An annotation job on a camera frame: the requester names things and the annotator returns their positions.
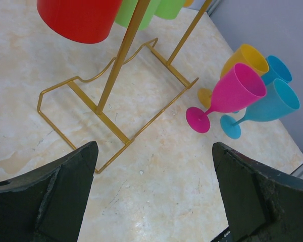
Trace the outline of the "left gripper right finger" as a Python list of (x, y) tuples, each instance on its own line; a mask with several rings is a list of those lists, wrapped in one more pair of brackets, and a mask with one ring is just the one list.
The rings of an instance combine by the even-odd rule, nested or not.
[(212, 146), (228, 227), (213, 241), (303, 241), (303, 179)]

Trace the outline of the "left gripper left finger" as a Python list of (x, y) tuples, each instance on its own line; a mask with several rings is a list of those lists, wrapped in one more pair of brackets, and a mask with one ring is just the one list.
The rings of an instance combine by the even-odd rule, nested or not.
[(97, 157), (98, 145), (91, 141), (0, 181), (0, 241), (77, 241)]

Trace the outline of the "light blue wine glass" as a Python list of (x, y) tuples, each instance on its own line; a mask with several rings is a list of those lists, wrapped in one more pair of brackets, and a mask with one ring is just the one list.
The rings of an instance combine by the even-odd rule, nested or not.
[(240, 120), (236, 121), (229, 115), (220, 118), (221, 128), (228, 137), (239, 139), (240, 123), (244, 121), (270, 122), (300, 109), (297, 94), (285, 81), (275, 79), (266, 89), (266, 96), (248, 106)]

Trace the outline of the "magenta wine glass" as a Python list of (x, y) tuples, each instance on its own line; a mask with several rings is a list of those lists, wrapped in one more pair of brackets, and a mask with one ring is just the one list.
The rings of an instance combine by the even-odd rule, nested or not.
[(189, 126), (198, 133), (209, 131), (212, 112), (230, 113), (248, 107), (267, 93), (261, 77), (248, 65), (236, 63), (215, 85), (207, 111), (190, 107), (186, 111)]

